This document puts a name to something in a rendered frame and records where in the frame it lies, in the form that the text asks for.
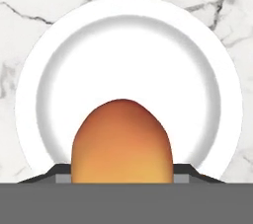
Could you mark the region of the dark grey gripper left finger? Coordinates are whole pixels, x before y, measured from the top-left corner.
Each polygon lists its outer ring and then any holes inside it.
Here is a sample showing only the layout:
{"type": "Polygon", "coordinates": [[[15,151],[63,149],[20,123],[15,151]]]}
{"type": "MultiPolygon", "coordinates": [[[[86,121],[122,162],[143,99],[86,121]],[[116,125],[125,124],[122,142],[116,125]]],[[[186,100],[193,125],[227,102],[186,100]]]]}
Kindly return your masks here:
{"type": "Polygon", "coordinates": [[[56,164],[45,174],[22,181],[22,184],[44,183],[44,184],[70,184],[71,166],[69,164],[56,164]]]}

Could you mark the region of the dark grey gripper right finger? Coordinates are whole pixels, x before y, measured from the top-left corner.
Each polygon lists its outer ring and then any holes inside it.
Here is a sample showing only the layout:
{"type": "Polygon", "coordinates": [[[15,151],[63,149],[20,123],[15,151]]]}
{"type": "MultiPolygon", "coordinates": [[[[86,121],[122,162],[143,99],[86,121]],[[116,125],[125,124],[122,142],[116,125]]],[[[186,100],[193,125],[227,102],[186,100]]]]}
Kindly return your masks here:
{"type": "Polygon", "coordinates": [[[175,164],[174,165],[174,183],[175,184],[221,184],[220,180],[209,176],[201,175],[190,164],[175,164]]]}

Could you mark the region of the white round plate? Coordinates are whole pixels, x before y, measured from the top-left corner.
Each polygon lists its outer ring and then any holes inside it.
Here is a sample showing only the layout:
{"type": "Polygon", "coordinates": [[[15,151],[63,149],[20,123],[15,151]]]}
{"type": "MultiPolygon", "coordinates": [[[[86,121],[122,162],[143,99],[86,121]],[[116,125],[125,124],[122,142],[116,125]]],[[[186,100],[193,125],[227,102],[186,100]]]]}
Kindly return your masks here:
{"type": "Polygon", "coordinates": [[[115,99],[142,104],[162,123],[175,163],[221,178],[241,132],[240,83],[222,43],[189,12],[161,0],[97,0],[42,35],[15,103],[33,173],[68,163],[84,118],[115,99]]]}

